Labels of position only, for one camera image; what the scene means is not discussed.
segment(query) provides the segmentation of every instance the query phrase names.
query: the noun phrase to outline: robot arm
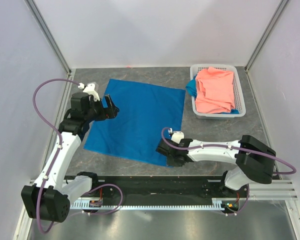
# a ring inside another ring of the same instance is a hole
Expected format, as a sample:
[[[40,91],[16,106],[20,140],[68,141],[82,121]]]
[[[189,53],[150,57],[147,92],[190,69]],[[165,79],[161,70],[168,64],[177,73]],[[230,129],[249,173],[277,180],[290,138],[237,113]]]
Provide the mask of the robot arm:
[[[233,170],[223,174],[220,183],[221,190],[237,191],[249,183],[271,184],[275,161],[265,156],[247,154],[240,150],[220,147],[204,147],[204,145],[226,145],[238,148],[246,148],[276,156],[276,152],[258,141],[256,138],[244,135],[241,140],[229,142],[203,142],[191,138],[184,138],[180,131],[170,131],[171,139],[166,138],[171,145],[179,148],[202,148],[180,150],[169,146],[161,139],[156,151],[166,156],[168,166],[180,167],[185,163],[199,161],[216,161],[236,165]]]
[[[59,223],[66,219],[70,205],[75,200],[97,186],[97,174],[80,172],[73,181],[63,187],[70,161],[88,132],[89,124],[92,121],[113,119],[119,112],[109,95],[104,96],[107,107],[103,106],[96,92],[96,86],[93,82],[88,83],[87,86],[81,83],[79,88],[83,89],[83,92],[77,92],[71,96],[71,108],[67,110],[58,129],[62,136],[62,144],[57,140],[39,177],[32,186],[23,187],[21,197],[30,218],[36,218],[37,198],[44,179],[46,183],[40,201],[40,218]],[[61,146],[51,168],[55,153]]]

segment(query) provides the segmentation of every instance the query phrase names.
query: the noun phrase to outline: table surface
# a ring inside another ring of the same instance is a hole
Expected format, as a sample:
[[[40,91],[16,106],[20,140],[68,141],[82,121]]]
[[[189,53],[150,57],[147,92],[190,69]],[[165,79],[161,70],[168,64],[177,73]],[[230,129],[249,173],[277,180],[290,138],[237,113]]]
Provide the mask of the table surface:
[[[237,67],[246,114],[231,120],[197,119],[191,97],[186,93],[182,117],[182,131],[186,138],[205,142],[227,142],[241,139],[242,135],[251,135],[266,143],[265,133],[257,111],[255,99],[243,67]],[[148,68],[92,68],[77,69],[75,81],[99,84],[99,96],[103,96],[109,79],[119,79],[149,83],[158,86],[185,89],[190,80],[189,67],[148,67]],[[78,91],[73,85],[71,93]],[[83,149],[88,134],[75,152],[67,170],[67,175],[77,175],[81,171],[106,175],[222,175],[234,165],[223,162],[190,162],[182,167],[164,167],[147,164],[115,156],[108,156]]]

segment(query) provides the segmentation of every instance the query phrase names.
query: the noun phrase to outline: floor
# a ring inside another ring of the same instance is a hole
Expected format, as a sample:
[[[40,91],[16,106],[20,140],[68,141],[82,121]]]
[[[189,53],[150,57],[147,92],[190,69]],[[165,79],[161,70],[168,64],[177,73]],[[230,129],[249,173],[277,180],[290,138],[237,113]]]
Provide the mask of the floor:
[[[246,106],[246,115],[233,120],[202,120],[192,112],[186,94],[182,131],[186,137],[207,142],[225,142],[248,134],[266,142],[256,103],[243,67],[237,67]],[[97,82],[103,95],[110,78],[151,83],[184,89],[190,80],[189,67],[77,69],[79,82]],[[188,163],[183,167],[162,167],[83,149],[76,151],[67,175],[80,171],[98,175],[222,175],[234,166],[216,162]],[[68,217],[47,235],[39,233],[32,222],[28,240],[295,240],[284,202],[249,201],[236,217],[219,212],[192,210],[121,210],[111,215]]]
[[[233,120],[197,119],[192,110],[191,97],[186,94],[182,118],[182,131],[185,137],[205,142],[227,142],[241,139],[242,135],[252,135],[262,142],[266,137],[258,115],[257,107],[247,75],[243,67],[237,67],[243,91],[246,115]],[[96,82],[98,93],[103,96],[109,79],[119,79],[150,83],[164,87],[185,89],[190,80],[189,67],[151,68],[93,68],[77,69],[74,79],[82,83]],[[71,94],[78,91],[76,86]],[[187,163],[183,167],[163,167],[124,158],[103,155],[83,149],[88,134],[74,154],[67,175],[81,171],[95,172],[98,175],[222,175],[233,165],[212,161]]]

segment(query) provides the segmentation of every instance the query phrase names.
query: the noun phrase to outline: blue towel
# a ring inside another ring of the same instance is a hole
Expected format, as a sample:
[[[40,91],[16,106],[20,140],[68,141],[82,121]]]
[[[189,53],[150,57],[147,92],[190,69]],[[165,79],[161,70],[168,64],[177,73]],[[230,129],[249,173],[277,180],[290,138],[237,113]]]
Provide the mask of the blue towel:
[[[188,84],[185,86],[185,89],[187,90],[187,92],[190,96],[197,98],[196,78],[195,77],[190,82],[188,82]]]
[[[84,148],[166,166],[166,157],[156,148],[164,127],[181,129],[186,91],[110,79],[105,94],[110,94],[120,112],[114,119],[94,122]]]
[[[194,98],[197,98],[196,76],[197,75],[195,75],[193,79],[190,80],[185,86],[185,89],[188,92],[188,94],[190,96],[193,96]],[[215,114],[239,114],[239,111],[237,109],[231,109],[231,112],[220,112]]]

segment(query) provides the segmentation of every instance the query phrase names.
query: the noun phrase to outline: gray basket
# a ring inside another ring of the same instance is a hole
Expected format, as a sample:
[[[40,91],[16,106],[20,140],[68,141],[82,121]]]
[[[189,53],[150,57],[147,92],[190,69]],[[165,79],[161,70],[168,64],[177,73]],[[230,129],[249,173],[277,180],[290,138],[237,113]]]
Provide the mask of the gray basket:
[[[239,114],[217,114],[217,113],[200,113],[196,110],[195,98],[192,96],[192,109],[195,116],[198,119],[215,119],[215,120],[227,120],[233,118],[243,117],[246,114],[246,106],[244,101],[244,95],[242,93],[239,75],[237,69],[231,65],[223,64],[195,64],[190,67],[190,80],[194,79],[194,76],[198,74],[202,69],[208,69],[214,67],[216,69],[226,70],[234,72],[233,75],[233,92],[234,92],[234,104],[235,108],[239,111]]]

